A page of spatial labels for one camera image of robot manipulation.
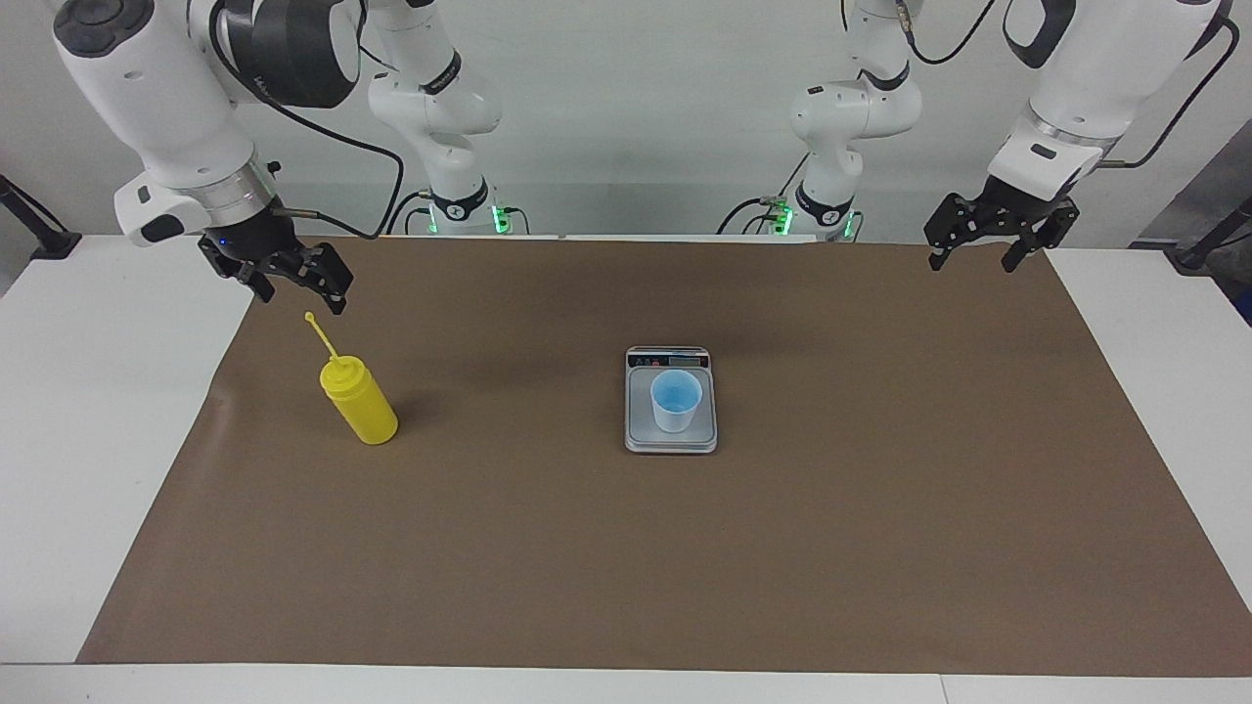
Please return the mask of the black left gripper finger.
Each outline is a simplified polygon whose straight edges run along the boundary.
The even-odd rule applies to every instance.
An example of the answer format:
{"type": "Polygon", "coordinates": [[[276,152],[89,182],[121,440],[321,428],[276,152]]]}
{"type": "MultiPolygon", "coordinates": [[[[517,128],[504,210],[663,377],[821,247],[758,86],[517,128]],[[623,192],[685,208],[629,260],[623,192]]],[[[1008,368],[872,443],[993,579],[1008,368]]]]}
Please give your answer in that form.
{"type": "Polygon", "coordinates": [[[957,195],[957,193],[944,195],[934,213],[926,218],[924,236],[926,246],[930,246],[931,249],[926,263],[931,271],[938,272],[958,246],[965,246],[980,238],[970,200],[957,195]]]}
{"type": "Polygon", "coordinates": [[[1068,236],[1079,214],[1078,205],[1060,204],[1037,227],[1020,227],[1017,241],[1009,246],[1007,253],[1002,257],[1003,269],[1007,273],[1013,273],[1034,252],[1053,249],[1055,246],[1060,246],[1060,241],[1064,241],[1068,236]]]}

